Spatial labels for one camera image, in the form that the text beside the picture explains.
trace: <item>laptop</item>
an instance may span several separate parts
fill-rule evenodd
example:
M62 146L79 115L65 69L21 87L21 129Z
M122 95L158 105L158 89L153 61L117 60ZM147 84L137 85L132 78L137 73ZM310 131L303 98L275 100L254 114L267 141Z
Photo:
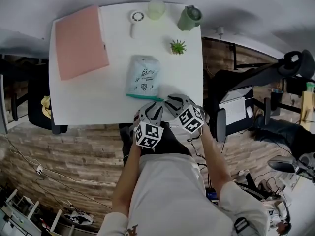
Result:
M226 125L230 125L246 118L245 95L253 87L241 88L230 91L219 104L225 109Z

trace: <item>wall outlet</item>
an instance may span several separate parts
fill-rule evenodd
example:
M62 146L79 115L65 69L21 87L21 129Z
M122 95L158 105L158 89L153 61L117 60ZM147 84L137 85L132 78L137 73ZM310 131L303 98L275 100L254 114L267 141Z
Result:
M36 169L36 172L37 172L37 174L40 175L43 172L43 167L38 166L37 169Z

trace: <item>succulent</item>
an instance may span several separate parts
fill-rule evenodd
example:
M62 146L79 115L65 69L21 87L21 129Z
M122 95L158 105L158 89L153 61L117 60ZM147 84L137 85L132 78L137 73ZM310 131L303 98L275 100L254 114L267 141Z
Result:
M183 54L184 52L186 52L186 45L184 45L185 41L181 42L181 40L178 42L178 40L176 40L176 42L173 40L173 42L171 43L171 49L172 49L172 53L173 54Z

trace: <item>yellow cloth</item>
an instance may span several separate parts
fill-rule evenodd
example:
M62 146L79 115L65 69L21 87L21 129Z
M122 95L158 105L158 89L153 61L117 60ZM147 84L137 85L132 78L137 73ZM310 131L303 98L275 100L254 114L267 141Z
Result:
M40 102L43 105L43 114L51 119L51 110L50 107L50 96L44 96L44 98Z

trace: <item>cable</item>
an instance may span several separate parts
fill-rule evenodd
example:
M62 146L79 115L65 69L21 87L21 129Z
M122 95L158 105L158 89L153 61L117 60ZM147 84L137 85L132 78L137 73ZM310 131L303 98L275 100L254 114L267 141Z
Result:
M8 142L11 144L11 146L10 146L10 151L11 151L11 153L13 153L13 154L18 154L18 153L16 153L16 152L12 152L11 147L13 147L16 151L18 151L18 150L16 149L16 147L14 147L14 145L11 143L11 141L10 141L7 137L6 137L6 139L7 139ZM21 154L18 154L18 155L22 156L22 157L27 161L27 163L29 164L29 166L35 171L35 173L38 174L37 171L36 171L36 170L33 168L33 166L30 164L30 162L31 162L31 163L34 163L34 162L27 160L27 159L22 155L22 153L21 153ZM35 182L36 182L36 184L38 185L39 188L41 188L41 189L44 190L45 192L48 192L48 193L56 200L56 202L63 208L63 205L60 204L60 202L55 198L55 196L54 196L52 193L50 193L48 190L45 190L43 187L41 187L40 184L37 182L37 180L44 181L44 179L37 178L37 179L35 180Z
M224 140L224 143L223 143L223 147L222 147L221 154L223 153L223 149L224 149L224 145L225 145L226 138L227 138L227 136L225 137L225 140Z
M287 203L287 199L286 199L286 197L285 197L285 195L284 195L284 191L283 191L279 186L277 186L277 183L276 183L275 178L274 178L274 177L269 178L269 179L267 180L267 183L268 183L268 181L269 181L270 179L273 179L273 180L274 180L275 186L278 188L277 191L278 191L278 190L281 190L281 191L282 191L283 197L284 197L284 199L285 199L285 203Z
M241 132L238 132L238 133L240 133L240 134L244 134L246 131L248 131L248 129L245 129L243 133L241 133Z
M203 155L197 153L196 147L193 145L192 141L191 140L187 140L187 141L190 142L191 146L195 150L196 156L201 157L202 159L206 160L206 158Z
M280 148L284 149L285 151L289 152L290 155L292 155L292 153L291 153L289 150L285 149L284 147L281 147L281 146L280 146L278 143L276 143L275 141L273 141L273 143L275 143L275 144L278 145Z
M40 165L40 166L41 166L40 162L37 161L36 159L33 159L33 158L29 157L28 155L24 156L24 155L23 155L21 152L19 152L18 150L17 150L17 151L18 151L19 153L13 152L13 151L11 150L11 148L14 148L14 147L11 145L10 148L9 148L9 149L10 149L10 152L11 152L12 154L20 155L20 156L22 156L25 160L27 160L26 157L28 157L29 159L35 160L37 163L39 163L39 164L36 164L36 165Z
M210 73L214 77L214 74L212 72L210 72L208 69L208 56L206 56L206 68L208 70L208 73Z
M88 199L90 199L90 200L92 200L92 201L94 201L94 202L96 202L96 203L98 203L98 204L100 204L100 205L102 205L102 206L105 206L105 207L111 209L111 207L109 207L109 206L107 206L107 205L104 205L104 204L102 204L102 203L100 203L99 201L96 201L96 200L94 200L94 199L91 199L90 197L86 196L86 195L83 194L82 192L79 192L79 191L77 191L76 189L73 189L73 188L71 188L71 187L65 185L64 183L59 182L58 180L56 180L56 179L54 179L54 178L52 178L52 177L46 175L45 173L42 173L42 174L43 174L44 176L47 176L47 177L49 177L50 179L56 181L57 183L62 184L63 186L69 188L70 190L76 191L77 193L80 193L82 196L84 196L84 197L86 197L86 198L88 198Z
M26 161L28 161L29 163L33 163L33 164L35 164L35 165L39 165L39 166L42 167L41 163L40 163L38 160L33 159L33 158L29 157L29 156L24 156L24 155L11 143L11 141L10 141L7 137L6 137L6 139L8 140L8 142L9 142L9 144L10 144L10 151L11 151L11 153L20 155L20 156L22 156ZM11 150L11 147L14 148L18 153L13 152L13 151ZM34 160L34 161L38 162L38 164L34 163L33 161L27 160L26 157L28 157L28 158L31 159L31 160ZM68 179L70 179L70 180L72 180L72 181L74 181L74 182L91 182L91 183L100 183L100 184L105 184L105 185L110 185L110 184L116 184L116 183L117 183L117 182L112 182L112 183L97 182L97 181L92 181L92 180L75 180L75 179L73 179L73 178L71 178L71 177L67 177L67 176L65 176L65 175L63 175L63 174L61 174L61 173L51 171L51 170L49 170L49 169L47 169L47 168L44 168L44 167L42 167L42 168L43 168L44 170L47 170L47 171L50 171L50 172L52 172L52 173L58 174L58 175L60 175L60 176L62 176L62 177L68 178Z
M311 122L311 123L315 123L315 121L312 120L302 120L301 122Z
M6 137L6 139L7 139L8 142L12 145L12 147L13 147L16 151L18 151L18 149L10 142L10 140L9 140L7 137ZM22 154L21 154L21 156L28 162L28 164L31 166L31 168L36 172L36 170L35 170L35 169L33 168L33 166L30 164L30 161L28 161ZM102 206L105 206L105 207L111 209L111 207L109 207L109 206L107 206L107 205L104 205L104 204L102 204L102 203L100 203L100 202L98 202L98 201L96 201L96 200L94 200L94 199L91 199L90 197L84 195L83 193L81 193L81 192L79 192L79 191L77 191L77 190L75 190L75 189L73 189L73 188L71 188L71 187L69 187L69 186L67 186L67 185L65 185L65 184L63 184L63 183L61 183L61 182L59 182L59 181L57 181L56 179L54 179L54 178L52 178L52 177L46 175L45 173L42 173L42 174L43 174L44 176L47 176L47 177L51 178L52 180L54 180L54 181L56 181L56 182L58 182L58 183L64 185L65 187L67 187L67 188L69 188L69 189L71 189L71 190L74 190L74 191L76 191L77 193L80 193L81 195L85 196L86 198L88 198L88 199L90 199L90 200L92 200L92 201L94 201L94 202L96 202L96 203L98 203L98 204L100 204L100 205L102 205ZM58 200L54 197L53 194L51 194L49 191L45 190L44 188L42 188L42 187L38 184L37 180L41 180L41 181L44 181L44 180L37 178L37 179L35 180L35 182L37 183L38 187L40 187L40 188L43 189L44 191L48 192L48 193L49 193L51 196L53 196L53 198L58 202Z
M45 192L48 192L48 193L56 200L56 202L57 202L62 208L64 208L63 205L60 204L60 202L55 198L55 196L54 196L52 193L50 193L48 190L46 190L46 189L44 189L43 187L40 186L40 184L37 182L37 180L44 181L44 179L37 178L37 179L35 180L35 182L37 183L37 185L38 185L39 188L41 188L41 189L44 190Z
M264 176L264 175L266 175L266 174L268 174L268 173L271 173L271 172L276 172L276 171L268 171L268 172L265 173L265 174L259 175L259 176L257 176L257 177L254 179L254 182L256 181L257 178L262 177L262 176Z

